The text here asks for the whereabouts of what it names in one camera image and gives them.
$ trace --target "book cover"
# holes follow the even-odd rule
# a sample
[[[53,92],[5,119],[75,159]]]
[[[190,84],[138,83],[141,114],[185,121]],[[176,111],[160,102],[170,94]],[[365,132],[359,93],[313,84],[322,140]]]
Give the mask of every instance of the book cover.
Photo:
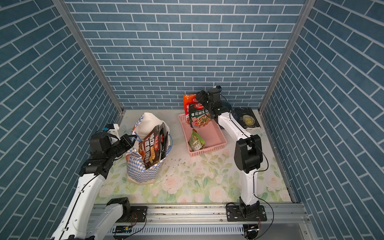
[[[260,124],[251,108],[235,108],[236,120],[244,129],[257,129]]]

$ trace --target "snack bag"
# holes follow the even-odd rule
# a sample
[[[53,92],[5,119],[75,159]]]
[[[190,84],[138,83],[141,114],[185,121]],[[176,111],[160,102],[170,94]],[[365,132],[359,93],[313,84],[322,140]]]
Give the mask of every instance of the snack bag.
[[[160,128],[157,125],[153,130],[139,143],[139,154],[142,157],[146,169],[152,167],[160,161],[161,140],[159,139]]]
[[[196,100],[196,94],[188,94],[184,95],[184,112],[185,112],[185,120],[189,124],[189,105],[191,103],[198,103]]]
[[[161,154],[160,154],[160,160],[162,160],[163,158],[165,158],[165,152],[166,152],[166,141],[167,141],[167,138],[166,136],[164,135],[164,129],[165,129],[165,125],[164,123],[161,125],[161,130],[160,130],[160,142],[161,142]]]
[[[204,127],[211,119],[208,109],[203,107],[201,103],[191,103],[189,105],[189,119],[191,127]]]
[[[192,129],[192,135],[188,141],[188,145],[191,147],[192,151],[204,149],[204,144],[205,141],[201,138],[195,129]]]

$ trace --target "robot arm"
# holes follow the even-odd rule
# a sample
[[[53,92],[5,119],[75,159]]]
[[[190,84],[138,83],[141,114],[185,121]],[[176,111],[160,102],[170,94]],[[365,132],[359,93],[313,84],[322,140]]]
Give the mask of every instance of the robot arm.
[[[255,179],[257,179],[257,169],[260,168],[263,161],[261,139],[258,135],[248,133],[235,120],[232,113],[222,106],[219,88],[212,88],[207,92],[200,91],[196,95],[196,100],[208,109],[211,118],[236,141],[234,159],[236,166],[243,171],[241,175],[240,211],[244,218],[247,218],[248,215],[255,213],[260,206],[255,194]]]
[[[51,240],[102,240],[116,221],[129,220],[128,198],[111,199],[105,211],[87,229],[93,204],[107,178],[113,161],[128,151],[134,144],[129,135],[118,137],[118,125],[109,126],[108,132],[92,135],[89,144],[91,155],[80,170],[76,192]]]

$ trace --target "brick pattern wall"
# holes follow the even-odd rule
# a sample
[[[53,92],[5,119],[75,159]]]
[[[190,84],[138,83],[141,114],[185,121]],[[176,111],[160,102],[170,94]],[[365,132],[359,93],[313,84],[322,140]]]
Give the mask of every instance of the brick pattern wall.
[[[124,108],[224,87],[257,108],[304,0],[66,0]]]
[[[51,0],[0,6],[0,239],[45,239],[117,111]]]
[[[264,114],[319,239],[384,239],[383,12],[317,0]]]

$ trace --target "pink plastic basket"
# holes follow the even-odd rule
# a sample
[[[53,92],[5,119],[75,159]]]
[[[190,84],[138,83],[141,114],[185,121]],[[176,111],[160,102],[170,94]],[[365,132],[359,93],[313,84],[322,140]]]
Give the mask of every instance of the pink plastic basket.
[[[212,152],[212,151],[222,149],[227,144],[227,140],[225,139],[223,132],[220,129],[220,126],[214,120],[212,120],[204,127],[195,128],[198,134],[204,139],[205,148],[193,152],[191,147],[188,145],[188,141],[192,135],[193,128],[191,128],[191,126],[186,122],[184,113],[179,115],[179,120],[181,123],[181,128],[183,129],[183,132],[184,132],[184,137],[189,150],[189,155],[191,157],[194,157],[206,152]]]

